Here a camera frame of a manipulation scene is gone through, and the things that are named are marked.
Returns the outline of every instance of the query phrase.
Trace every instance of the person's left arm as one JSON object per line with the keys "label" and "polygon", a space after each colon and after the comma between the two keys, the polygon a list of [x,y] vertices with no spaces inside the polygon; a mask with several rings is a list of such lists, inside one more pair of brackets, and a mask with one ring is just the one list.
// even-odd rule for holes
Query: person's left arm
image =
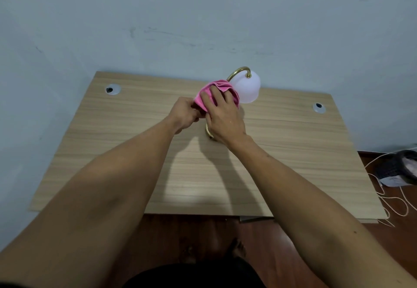
{"label": "person's left arm", "polygon": [[0,253],[0,281],[97,287],[138,226],[174,134],[201,117],[181,97],[145,132],[96,157]]}

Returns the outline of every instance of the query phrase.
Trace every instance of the white cable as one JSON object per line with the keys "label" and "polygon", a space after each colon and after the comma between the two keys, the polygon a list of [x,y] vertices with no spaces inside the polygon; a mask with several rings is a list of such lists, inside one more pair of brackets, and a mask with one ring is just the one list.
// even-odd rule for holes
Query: white cable
{"label": "white cable", "polygon": [[[402,151],[402,149],[401,150],[398,150],[398,151],[395,151],[395,152],[391,152],[391,153],[385,153],[385,154],[381,154],[381,155],[379,155],[377,158],[375,158],[375,159],[373,159],[372,161],[370,161],[368,164],[366,164],[365,165],[365,168],[367,168],[368,167],[368,165],[369,164],[371,164],[373,161],[375,161],[375,160],[377,160],[377,159],[379,159],[380,157],[383,157],[383,156],[385,156],[385,155],[388,155],[388,154],[393,154],[393,153],[397,153],[397,152],[399,152],[399,151]],[[405,216],[407,216],[408,215],[408,213],[409,213],[409,207],[408,207],[408,205],[410,205],[414,210],[416,210],[417,211],[417,208],[415,207],[415,206],[413,206],[412,205],[412,203],[410,202],[410,201],[408,201],[408,199],[407,199],[407,197],[405,197],[405,194],[404,194],[404,191],[402,190],[402,188],[401,188],[401,186],[399,186],[399,189],[401,190],[401,193],[402,193],[402,196],[404,197],[404,199],[402,199],[402,198],[400,198],[400,197],[383,197],[384,195],[385,195],[385,191],[384,191],[384,187],[383,187],[383,185],[382,185],[382,183],[381,183],[381,181],[378,179],[378,177],[376,177],[374,174],[371,174],[371,173],[368,173],[368,175],[371,175],[371,176],[373,176],[373,177],[375,177],[376,178],[376,180],[378,181],[378,185],[379,185],[379,187],[381,187],[381,190],[382,190],[382,192],[376,192],[377,194],[378,194],[378,197],[379,197],[379,199],[381,199],[383,202],[385,202],[385,204],[387,205],[387,206],[389,206],[389,208],[392,210],[392,211],[394,211],[396,214],[398,214],[399,216],[401,216],[401,217],[405,217]],[[394,210],[394,208],[393,207],[391,207],[390,205],[389,205],[389,203],[385,200],[385,199],[400,199],[404,204],[405,204],[405,208],[406,208],[406,210],[405,210],[405,214],[400,214],[400,213],[398,213],[397,211],[395,211]],[[382,222],[381,220],[378,220],[378,222],[380,222],[380,223],[382,223],[382,224],[384,224],[384,225],[387,225],[388,227],[395,227],[390,221],[388,221],[388,219],[391,217],[391,214],[389,213],[389,211],[388,211],[388,209],[387,208],[385,208],[385,207],[383,207],[384,208],[384,210],[385,210],[385,212],[387,213],[387,218],[385,219],[385,222],[388,222],[390,225],[388,225],[388,224],[386,224],[386,223],[384,223],[384,222]]]}

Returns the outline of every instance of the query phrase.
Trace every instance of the frosted glass lampshade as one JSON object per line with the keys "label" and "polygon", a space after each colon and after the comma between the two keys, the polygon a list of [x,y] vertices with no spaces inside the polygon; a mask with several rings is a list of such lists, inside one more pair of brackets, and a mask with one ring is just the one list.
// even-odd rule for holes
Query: frosted glass lampshade
{"label": "frosted glass lampshade", "polygon": [[252,76],[247,78],[246,73],[246,71],[241,71],[229,82],[239,94],[240,102],[243,104],[255,101],[261,88],[261,79],[258,74],[251,71]]}

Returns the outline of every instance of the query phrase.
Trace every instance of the hand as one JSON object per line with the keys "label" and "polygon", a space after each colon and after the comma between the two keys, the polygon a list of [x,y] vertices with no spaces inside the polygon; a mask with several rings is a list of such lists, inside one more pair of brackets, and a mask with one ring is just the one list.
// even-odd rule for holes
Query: hand
{"label": "hand", "polygon": [[211,86],[210,91],[217,106],[206,93],[201,93],[201,99],[208,110],[206,114],[208,130],[217,141],[228,146],[233,140],[246,135],[245,123],[233,101],[231,92],[226,91],[222,94],[216,86]]}
{"label": "hand", "polygon": [[167,119],[173,123],[175,134],[203,118],[200,111],[193,109],[193,105],[194,99],[188,97],[179,97],[174,103]]}

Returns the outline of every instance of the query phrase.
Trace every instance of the desk top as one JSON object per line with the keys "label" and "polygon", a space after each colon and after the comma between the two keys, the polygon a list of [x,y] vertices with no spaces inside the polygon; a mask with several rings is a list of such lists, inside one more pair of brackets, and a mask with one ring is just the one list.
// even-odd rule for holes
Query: desk top
{"label": "desk top", "polygon": [[[108,95],[109,84],[120,85],[120,93]],[[204,85],[97,72],[30,208],[41,210],[95,156],[153,126],[179,96],[194,97]],[[316,102],[324,114],[313,110]],[[247,133],[270,155],[355,217],[386,217],[331,95],[262,88],[241,109]],[[204,127],[201,120],[174,137],[146,213],[272,216],[247,170]]]}

